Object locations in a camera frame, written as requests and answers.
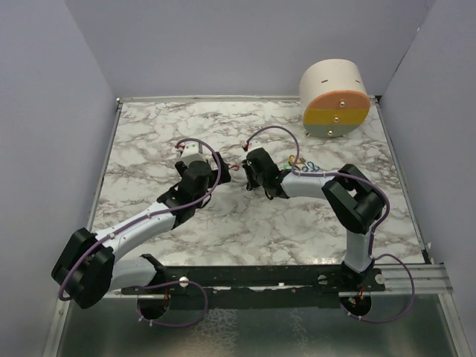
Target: cylindrical container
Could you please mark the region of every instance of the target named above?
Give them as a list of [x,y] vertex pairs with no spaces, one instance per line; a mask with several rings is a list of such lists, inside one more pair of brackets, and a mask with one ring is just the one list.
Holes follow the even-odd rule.
[[326,59],[304,72],[299,85],[303,124],[311,136],[334,138],[363,123],[370,99],[357,65]]

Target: metal frame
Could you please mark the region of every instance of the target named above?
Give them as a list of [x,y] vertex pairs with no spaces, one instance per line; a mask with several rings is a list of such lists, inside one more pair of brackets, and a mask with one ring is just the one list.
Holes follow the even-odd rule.
[[460,357],[471,357],[471,349],[469,348],[469,343],[466,339],[456,305],[454,305],[453,295],[440,294],[440,304],[446,323],[448,324],[449,333],[453,340],[456,353]]
[[[87,223],[87,228],[92,229],[94,222],[94,216],[96,215],[97,203],[99,201],[99,196],[101,189],[103,188],[104,175],[106,173],[107,164],[109,162],[109,156],[112,151],[112,144],[114,143],[114,137],[118,129],[120,113],[122,111],[122,103],[117,99],[118,106],[116,108],[116,115],[114,124],[112,127],[111,136],[109,138],[106,156],[104,157],[103,165],[100,170],[99,180],[97,181],[96,191],[94,192],[94,201],[91,206],[91,211],[89,212],[89,218]],[[57,300],[56,306],[54,307],[53,319],[50,325],[50,330],[48,332],[48,337],[46,338],[46,344],[43,349],[42,357],[51,357],[58,354],[58,349],[60,348],[61,336],[63,327],[65,326],[66,316],[68,315],[69,302]]]
[[410,213],[411,221],[414,224],[415,233],[417,235],[416,238],[418,239],[420,249],[422,251],[427,251],[428,252],[425,241],[423,240],[422,234],[419,230],[419,226],[418,226],[418,223],[416,221],[417,218],[415,217],[414,210],[411,207],[410,197],[408,195],[408,189],[407,189],[407,184],[406,184],[407,180],[406,180],[405,172],[403,171],[402,165],[400,164],[400,161],[399,161],[399,158],[396,155],[395,147],[393,146],[392,139],[390,138],[390,135],[388,134],[387,126],[385,125],[385,120],[384,120],[383,115],[382,115],[382,110],[380,109],[380,104],[379,104],[378,100],[375,99],[375,98],[373,98],[373,102],[375,103],[375,107],[377,108],[377,112],[379,113],[380,122],[382,123],[382,127],[384,128],[384,133],[385,133],[385,137],[386,137],[387,142],[388,142],[388,147],[390,147],[390,154],[392,155],[393,162],[395,163],[396,172],[399,176],[400,184],[402,185],[403,196],[405,197],[405,201],[406,201],[407,206],[408,206],[408,211]]
[[[91,207],[91,212],[89,214],[88,220],[88,229],[91,229],[94,215],[97,208],[97,203],[100,195],[100,191],[103,185],[103,177],[106,173],[106,168],[109,162],[109,156],[112,151],[112,144],[114,142],[115,133],[117,131],[121,109],[123,103],[134,103],[134,102],[152,102],[152,101],[161,101],[161,102],[186,102],[191,100],[227,100],[227,101],[244,101],[244,100],[263,100],[263,101],[295,101],[299,97],[292,96],[177,96],[177,97],[131,97],[131,98],[118,98],[118,108],[115,116],[115,122],[112,130],[111,137],[109,139],[109,144],[107,148],[106,157],[104,158],[103,166],[100,171],[100,179],[97,183],[97,189],[94,195],[94,203]],[[405,184],[405,174],[400,166],[399,160],[396,156],[395,149],[393,148],[392,140],[385,126],[385,121],[382,117],[382,113],[379,107],[378,101],[375,98],[371,98],[376,104],[377,112],[379,113],[380,120],[384,129],[385,137],[390,147],[390,153],[393,156],[393,160],[396,165],[397,173],[399,174],[400,183],[402,185],[403,193],[405,195],[405,201],[407,202],[408,209],[412,221],[414,223],[416,235],[419,241],[420,246],[423,251],[426,251],[426,245],[423,241],[421,234],[419,232],[418,224],[414,216],[414,212],[411,207],[411,203],[408,197],[408,191]],[[408,267],[411,270],[412,275],[414,276],[414,281],[416,285],[417,294],[438,294],[440,296],[440,302],[443,308],[443,313],[446,318],[449,331],[451,333],[451,338],[453,339],[457,354],[462,357],[471,356],[468,342],[466,340],[463,327],[461,325],[459,316],[457,314],[456,306],[454,305],[453,297],[451,293],[453,289],[449,282],[449,278],[446,272],[446,269],[443,265],[431,265],[431,264],[409,264]],[[406,295],[411,292],[411,286],[408,281],[408,276],[406,271],[401,266],[396,265],[377,265],[376,268],[382,270],[382,274],[385,278],[385,291],[384,292],[372,292],[367,294],[372,295]],[[341,296],[348,296],[350,294],[355,294],[355,292],[349,293],[340,293]],[[108,293],[105,298],[163,298],[163,295],[122,295],[120,292]],[[69,303],[57,301],[57,304],[54,309],[54,317],[51,323],[51,327],[48,333],[48,338],[45,344],[45,349],[43,350],[43,357],[56,356],[60,347],[61,337],[63,327],[65,326],[65,320],[68,313]]]

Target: yellow stripe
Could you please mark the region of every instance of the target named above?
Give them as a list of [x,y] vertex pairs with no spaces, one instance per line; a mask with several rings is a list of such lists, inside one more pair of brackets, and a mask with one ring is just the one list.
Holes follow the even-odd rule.
[[360,125],[369,109],[306,109],[303,121],[312,125]]

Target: marble surface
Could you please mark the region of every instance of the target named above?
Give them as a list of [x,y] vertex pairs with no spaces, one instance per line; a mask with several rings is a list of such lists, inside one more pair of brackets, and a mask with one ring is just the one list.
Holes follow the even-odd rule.
[[[146,209],[179,180],[173,149],[182,138],[200,138],[229,164],[240,163],[241,145],[263,126],[296,134],[302,155],[323,170],[354,164],[389,196],[392,208],[376,232],[374,254],[389,252],[408,263],[423,261],[396,168],[375,106],[345,138],[306,138],[297,102],[125,103],[94,220],[109,227]],[[295,153],[288,134],[259,136],[282,167]],[[274,199],[248,192],[245,173],[231,171],[211,203],[174,231],[127,254],[150,253],[167,265],[333,264],[344,257],[345,229],[324,200]]]

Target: white arm segment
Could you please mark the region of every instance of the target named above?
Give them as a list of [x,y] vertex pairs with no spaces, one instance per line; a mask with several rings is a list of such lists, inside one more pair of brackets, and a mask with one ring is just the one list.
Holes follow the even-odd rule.
[[[110,228],[102,229],[96,232],[96,239],[99,240],[104,238],[106,235],[116,231],[118,228],[127,225],[129,222],[137,219],[138,217],[149,215],[152,212],[159,210],[166,210],[168,207],[163,203],[155,202],[150,205],[149,208],[143,210],[139,214],[125,220],[124,222],[119,223]],[[112,252],[115,255],[115,263],[117,263],[126,253],[138,247],[147,240],[155,237],[158,234],[162,234],[168,231],[171,231],[173,224],[175,223],[176,218],[171,213],[159,214],[158,216],[150,216],[149,218],[144,219],[143,221],[136,223],[132,227],[127,228],[126,230],[115,234],[115,236],[106,242],[104,242],[105,247],[111,247]]]
[[284,193],[289,197],[312,197],[315,199],[326,199],[322,187],[332,177],[310,177],[297,176],[289,173],[281,182]]
[[369,256],[370,230],[366,234],[347,231],[347,250],[344,264],[357,273],[362,273],[372,263]]
[[[288,174],[281,187],[289,197],[313,197],[326,199],[322,187],[332,177],[309,177]],[[357,234],[347,231],[347,250],[344,264],[357,273],[363,272],[371,263],[369,257],[370,231],[366,234]]]
[[109,291],[130,286],[146,286],[154,278],[157,271],[149,260],[139,257],[135,260],[121,260],[112,270]]

